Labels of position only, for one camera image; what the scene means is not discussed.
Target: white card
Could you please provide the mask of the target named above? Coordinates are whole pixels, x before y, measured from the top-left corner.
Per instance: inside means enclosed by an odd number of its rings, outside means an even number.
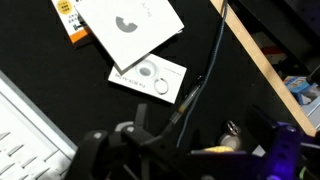
[[[114,66],[109,81],[174,103],[186,70],[185,67],[148,54],[124,74]]]
[[[88,0],[76,9],[121,70],[184,27],[167,0]]]

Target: black desk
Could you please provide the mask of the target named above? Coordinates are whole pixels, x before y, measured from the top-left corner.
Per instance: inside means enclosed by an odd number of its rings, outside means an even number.
[[[51,1],[0,1],[0,69],[76,144],[87,131],[111,132],[119,122],[134,120],[139,103],[148,103],[148,130],[156,134],[204,72],[221,19],[206,0],[171,3],[185,24],[184,32],[154,53],[188,69],[174,105],[109,83],[110,57],[98,43],[73,49]],[[232,120],[243,129],[244,149],[251,149],[255,141],[243,121],[252,104],[277,120],[296,124],[226,27],[214,72],[182,147],[187,147],[194,130],[199,130],[202,144],[214,145],[222,123]],[[170,140],[177,135],[178,129]]]

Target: printed circle logo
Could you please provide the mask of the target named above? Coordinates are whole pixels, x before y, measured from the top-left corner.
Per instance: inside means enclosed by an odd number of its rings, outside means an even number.
[[[118,17],[118,16],[116,17],[116,24],[121,31],[126,33],[132,33],[138,28],[136,24],[126,23],[122,17]]]
[[[72,4],[68,0],[58,1],[58,11],[61,14],[69,14],[72,11]]]

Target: white keyboard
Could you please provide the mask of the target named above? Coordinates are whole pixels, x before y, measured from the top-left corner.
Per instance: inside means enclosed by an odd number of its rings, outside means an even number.
[[[61,180],[76,146],[0,71],[0,180]]]

